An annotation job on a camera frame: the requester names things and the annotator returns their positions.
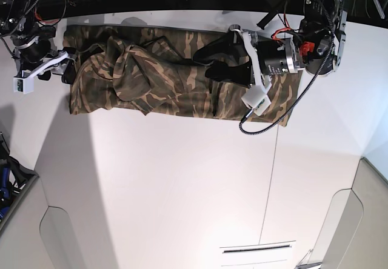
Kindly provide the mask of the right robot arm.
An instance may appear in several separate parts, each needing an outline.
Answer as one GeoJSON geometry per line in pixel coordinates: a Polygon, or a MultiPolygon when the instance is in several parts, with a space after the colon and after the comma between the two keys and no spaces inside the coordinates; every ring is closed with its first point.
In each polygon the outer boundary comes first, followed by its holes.
{"type": "MultiPolygon", "coordinates": [[[[39,1],[2,0],[1,3],[4,3],[1,6],[1,39],[9,36],[15,46],[13,51],[8,49],[18,70],[17,75],[13,78],[14,92],[23,94],[32,92],[35,77],[49,80],[51,75],[59,75],[62,76],[65,84],[72,85],[75,82],[75,48],[64,47],[63,50],[55,51],[49,42],[55,37],[55,24],[62,17],[55,19],[56,22],[49,23],[49,25],[42,23],[35,15],[39,1]]],[[[248,31],[243,31],[241,35],[237,35],[238,32],[240,31],[230,30],[222,39],[225,41],[231,37],[230,40],[234,40],[236,37],[235,40],[242,44],[242,52],[246,53],[248,47],[245,45],[250,44],[245,43],[245,41],[248,42],[248,31]]],[[[117,88],[132,89],[151,86],[147,74],[151,74],[151,71],[156,72],[156,67],[146,65],[142,68],[133,63],[131,69],[129,63],[117,63],[117,60],[113,60],[115,71],[108,74],[118,76],[112,79],[115,88],[116,85],[117,88]]],[[[206,71],[206,76],[210,80],[231,82],[245,87],[250,87],[254,83],[252,59],[236,67],[230,67],[225,62],[215,62],[210,63],[210,66],[213,64],[213,67],[206,67],[210,68],[206,71]]]]}

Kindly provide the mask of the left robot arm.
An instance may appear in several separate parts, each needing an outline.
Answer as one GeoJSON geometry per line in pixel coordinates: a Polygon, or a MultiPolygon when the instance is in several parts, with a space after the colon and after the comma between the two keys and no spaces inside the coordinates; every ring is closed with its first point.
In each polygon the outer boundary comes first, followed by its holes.
{"type": "Polygon", "coordinates": [[[263,30],[276,15],[282,16],[283,28],[269,38],[231,25],[222,37],[199,49],[193,61],[210,67],[207,78],[245,87],[300,70],[315,76],[335,71],[346,41],[345,0],[303,0],[304,17],[298,28],[287,20],[289,1],[280,0],[257,23],[263,30]]]}

